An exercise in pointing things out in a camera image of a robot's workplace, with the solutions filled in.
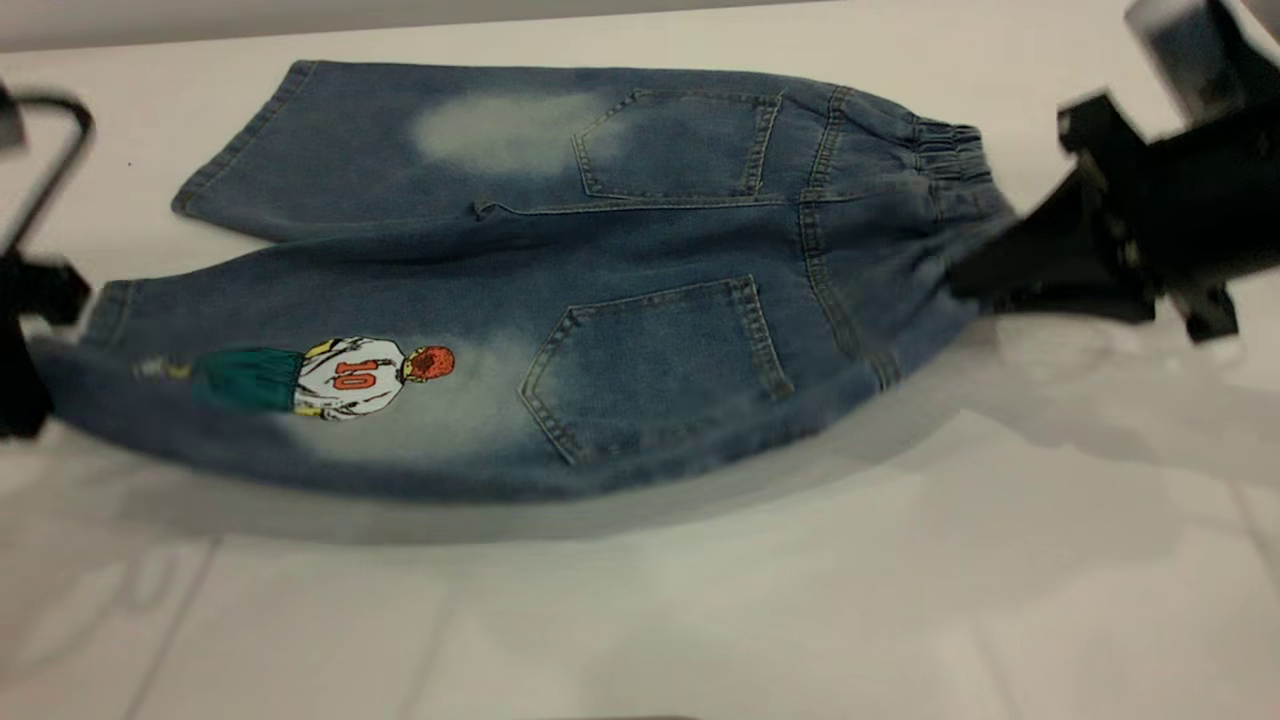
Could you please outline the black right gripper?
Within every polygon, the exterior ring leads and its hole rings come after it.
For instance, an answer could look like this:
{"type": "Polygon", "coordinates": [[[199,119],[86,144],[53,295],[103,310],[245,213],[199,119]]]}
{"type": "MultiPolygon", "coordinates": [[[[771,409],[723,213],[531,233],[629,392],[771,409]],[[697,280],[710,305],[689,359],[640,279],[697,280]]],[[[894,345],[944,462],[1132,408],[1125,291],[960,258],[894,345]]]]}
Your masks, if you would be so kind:
{"type": "Polygon", "coordinates": [[[1277,100],[1146,142],[1097,95],[1060,111],[1060,143],[1076,167],[951,265],[955,295],[1101,319],[1155,319],[1165,297],[1193,341],[1236,334],[1230,282],[1277,268],[1277,100]],[[1068,288],[1117,292],[1016,293],[1068,288]]]}

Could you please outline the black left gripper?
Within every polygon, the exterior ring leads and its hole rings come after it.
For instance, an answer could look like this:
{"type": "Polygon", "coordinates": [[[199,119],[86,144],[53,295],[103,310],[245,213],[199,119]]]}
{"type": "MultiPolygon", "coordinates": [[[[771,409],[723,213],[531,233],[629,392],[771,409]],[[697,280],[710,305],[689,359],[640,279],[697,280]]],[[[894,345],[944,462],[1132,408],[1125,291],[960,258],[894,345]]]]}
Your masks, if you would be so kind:
{"type": "MultiPolygon", "coordinates": [[[[74,325],[92,288],[68,263],[31,263],[22,256],[1,260],[1,316],[36,316],[50,325],[74,325]]],[[[52,411],[18,322],[1,323],[1,438],[32,439],[52,411]]]]}

